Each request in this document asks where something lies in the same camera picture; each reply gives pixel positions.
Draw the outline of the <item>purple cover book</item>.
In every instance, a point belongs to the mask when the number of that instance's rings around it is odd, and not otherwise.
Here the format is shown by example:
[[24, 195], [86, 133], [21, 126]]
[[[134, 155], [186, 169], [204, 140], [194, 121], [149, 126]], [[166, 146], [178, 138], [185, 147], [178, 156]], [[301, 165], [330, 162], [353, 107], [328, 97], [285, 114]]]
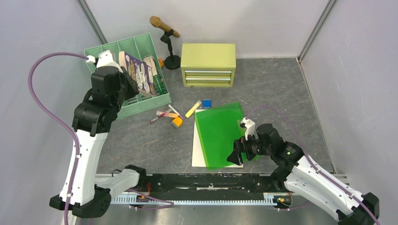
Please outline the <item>purple cover book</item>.
[[137, 82], [141, 94], [157, 96], [150, 66], [125, 51], [119, 52], [119, 65], [125, 67], [131, 78]]

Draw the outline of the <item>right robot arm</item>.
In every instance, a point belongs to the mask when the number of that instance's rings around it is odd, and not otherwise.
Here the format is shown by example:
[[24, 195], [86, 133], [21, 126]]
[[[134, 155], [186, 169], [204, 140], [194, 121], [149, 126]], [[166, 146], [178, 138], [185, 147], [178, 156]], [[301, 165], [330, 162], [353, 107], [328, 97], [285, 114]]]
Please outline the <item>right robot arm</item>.
[[243, 119], [240, 127], [245, 134], [233, 142], [227, 161], [242, 165], [256, 156], [269, 156], [277, 168], [271, 174], [276, 191], [299, 194], [323, 209], [340, 225], [374, 225], [380, 216], [379, 198], [363, 194], [317, 165], [298, 145], [285, 141], [272, 124], [255, 127]]

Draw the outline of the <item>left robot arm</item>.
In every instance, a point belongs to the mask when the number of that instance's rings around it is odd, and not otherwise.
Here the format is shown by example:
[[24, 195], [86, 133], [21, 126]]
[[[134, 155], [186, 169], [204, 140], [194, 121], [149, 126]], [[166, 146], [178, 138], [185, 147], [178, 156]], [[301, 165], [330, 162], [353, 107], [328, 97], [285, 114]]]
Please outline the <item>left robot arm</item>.
[[74, 110], [73, 133], [79, 148], [73, 153], [62, 191], [50, 198], [50, 207], [71, 211], [79, 218], [99, 218], [112, 199], [129, 188], [142, 191], [147, 186], [146, 170], [128, 165], [116, 176], [95, 184], [99, 157], [111, 124], [122, 103], [136, 96], [137, 83], [120, 66], [101, 66], [91, 75], [92, 88]]

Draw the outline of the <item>small orange object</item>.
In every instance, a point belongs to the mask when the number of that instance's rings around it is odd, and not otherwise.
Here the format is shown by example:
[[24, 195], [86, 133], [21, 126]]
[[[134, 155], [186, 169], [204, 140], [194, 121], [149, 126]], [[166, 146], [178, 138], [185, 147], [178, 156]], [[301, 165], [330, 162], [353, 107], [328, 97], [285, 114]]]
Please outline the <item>small orange object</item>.
[[164, 62], [162, 58], [158, 58], [158, 62], [161, 68], [164, 67]]

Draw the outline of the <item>mint green file organizer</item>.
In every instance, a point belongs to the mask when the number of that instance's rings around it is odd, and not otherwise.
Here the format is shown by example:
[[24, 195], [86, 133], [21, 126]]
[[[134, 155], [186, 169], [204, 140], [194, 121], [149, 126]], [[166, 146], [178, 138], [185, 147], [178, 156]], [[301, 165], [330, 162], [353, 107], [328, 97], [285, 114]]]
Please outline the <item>mint green file organizer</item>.
[[88, 48], [84, 55], [99, 58], [103, 52], [111, 52], [115, 62], [138, 83], [139, 94], [125, 100], [119, 119], [171, 103], [150, 33]]

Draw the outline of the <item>white pen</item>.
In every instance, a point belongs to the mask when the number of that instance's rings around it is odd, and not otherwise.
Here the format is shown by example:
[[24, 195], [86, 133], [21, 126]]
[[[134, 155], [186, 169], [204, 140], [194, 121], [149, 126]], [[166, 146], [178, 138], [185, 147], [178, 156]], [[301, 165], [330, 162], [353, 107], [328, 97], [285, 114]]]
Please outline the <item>white pen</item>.
[[179, 118], [181, 118], [182, 120], [184, 120], [183, 116], [181, 116], [181, 114], [170, 104], [168, 104], [168, 107], [178, 115]]

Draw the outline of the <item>brown microphone on stand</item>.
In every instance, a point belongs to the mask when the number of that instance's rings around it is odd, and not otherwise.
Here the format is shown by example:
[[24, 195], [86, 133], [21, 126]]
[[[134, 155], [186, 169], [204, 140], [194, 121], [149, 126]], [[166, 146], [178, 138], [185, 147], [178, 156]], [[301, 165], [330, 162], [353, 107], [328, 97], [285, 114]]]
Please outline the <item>brown microphone on stand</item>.
[[167, 69], [175, 70], [181, 66], [181, 58], [173, 53], [173, 47], [171, 43], [171, 36], [179, 38], [180, 34], [174, 31], [169, 25], [164, 23], [159, 17], [151, 16], [150, 24], [153, 27], [159, 28], [164, 31], [164, 34], [160, 37], [160, 41], [166, 43], [168, 46], [169, 56], [164, 60], [164, 66]]

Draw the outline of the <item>orange pink highlighter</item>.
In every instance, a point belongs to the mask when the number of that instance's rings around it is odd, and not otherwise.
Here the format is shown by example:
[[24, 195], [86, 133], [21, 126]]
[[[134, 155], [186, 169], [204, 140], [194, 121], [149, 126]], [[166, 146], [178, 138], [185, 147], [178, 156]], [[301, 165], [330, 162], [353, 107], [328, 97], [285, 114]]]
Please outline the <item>orange pink highlighter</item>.
[[[164, 112], [162, 112], [162, 111], [157, 111], [156, 112], [156, 115], [157, 116], [159, 116], [159, 115], [161, 115], [161, 114], [163, 114]], [[176, 113], [171, 113], [171, 112], [167, 112], [167, 113], [165, 113], [164, 115], [163, 115], [164, 117], [169, 117], [169, 118], [176, 118], [176, 117], [178, 117], [178, 114], [176, 114]]]

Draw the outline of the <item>blue eraser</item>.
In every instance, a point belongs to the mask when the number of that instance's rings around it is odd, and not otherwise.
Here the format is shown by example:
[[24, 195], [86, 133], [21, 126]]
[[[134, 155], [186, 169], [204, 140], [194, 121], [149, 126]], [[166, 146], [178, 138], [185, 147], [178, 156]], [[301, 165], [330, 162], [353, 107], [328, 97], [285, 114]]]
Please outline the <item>blue eraser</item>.
[[203, 105], [203, 108], [204, 108], [204, 109], [210, 109], [211, 106], [212, 106], [212, 101], [211, 101], [211, 99], [204, 99], [204, 100], [202, 101], [202, 105]]

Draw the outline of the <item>orange small box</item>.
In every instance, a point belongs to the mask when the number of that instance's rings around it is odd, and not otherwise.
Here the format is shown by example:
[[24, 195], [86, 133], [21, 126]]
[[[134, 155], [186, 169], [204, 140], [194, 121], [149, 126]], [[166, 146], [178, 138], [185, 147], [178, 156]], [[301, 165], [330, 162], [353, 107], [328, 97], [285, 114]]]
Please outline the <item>orange small box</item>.
[[171, 121], [171, 124], [176, 127], [179, 128], [183, 123], [183, 119], [181, 119], [180, 117], [176, 117]]

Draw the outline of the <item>yellow highlighter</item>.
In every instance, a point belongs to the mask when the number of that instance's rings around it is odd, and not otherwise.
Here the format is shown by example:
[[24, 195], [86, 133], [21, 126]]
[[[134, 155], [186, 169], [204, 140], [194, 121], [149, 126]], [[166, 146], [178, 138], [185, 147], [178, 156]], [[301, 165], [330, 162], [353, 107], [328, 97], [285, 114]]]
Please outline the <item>yellow highlighter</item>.
[[197, 108], [202, 104], [201, 101], [197, 101], [190, 109], [189, 111], [185, 114], [186, 118], [189, 118], [193, 115], [193, 113], [197, 110]]

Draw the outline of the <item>yellow-green drawer chest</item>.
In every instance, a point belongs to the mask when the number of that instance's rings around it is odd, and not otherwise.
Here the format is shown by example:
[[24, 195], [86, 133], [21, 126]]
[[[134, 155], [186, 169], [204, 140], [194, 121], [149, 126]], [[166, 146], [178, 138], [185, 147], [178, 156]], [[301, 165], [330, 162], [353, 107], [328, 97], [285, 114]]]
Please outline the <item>yellow-green drawer chest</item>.
[[225, 43], [184, 43], [181, 52], [185, 87], [233, 86], [236, 71], [236, 45]]

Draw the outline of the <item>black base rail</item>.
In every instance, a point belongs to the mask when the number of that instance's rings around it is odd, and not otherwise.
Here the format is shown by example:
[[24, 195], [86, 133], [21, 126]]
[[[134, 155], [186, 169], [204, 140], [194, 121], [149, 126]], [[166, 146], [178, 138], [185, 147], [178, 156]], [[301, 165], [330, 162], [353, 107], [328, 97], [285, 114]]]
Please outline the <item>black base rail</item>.
[[153, 173], [134, 187], [161, 200], [261, 200], [278, 193], [268, 174], [261, 173]]

